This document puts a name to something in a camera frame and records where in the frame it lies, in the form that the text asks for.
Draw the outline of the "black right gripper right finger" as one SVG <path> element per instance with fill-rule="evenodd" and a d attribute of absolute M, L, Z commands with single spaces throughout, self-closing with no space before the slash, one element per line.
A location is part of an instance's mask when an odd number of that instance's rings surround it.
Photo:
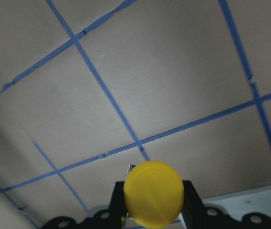
<path fill-rule="evenodd" d="M 184 201 L 179 220 L 185 229 L 203 229 L 206 218 L 205 206 L 191 181 L 183 180 Z"/>

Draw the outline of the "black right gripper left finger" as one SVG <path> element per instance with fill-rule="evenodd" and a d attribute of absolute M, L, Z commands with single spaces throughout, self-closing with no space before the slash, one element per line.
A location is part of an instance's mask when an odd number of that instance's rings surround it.
<path fill-rule="evenodd" d="M 115 183 L 109 204 L 109 211 L 111 229 L 124 229 L 127 217 L 124 197 L 124 181 Z"/>

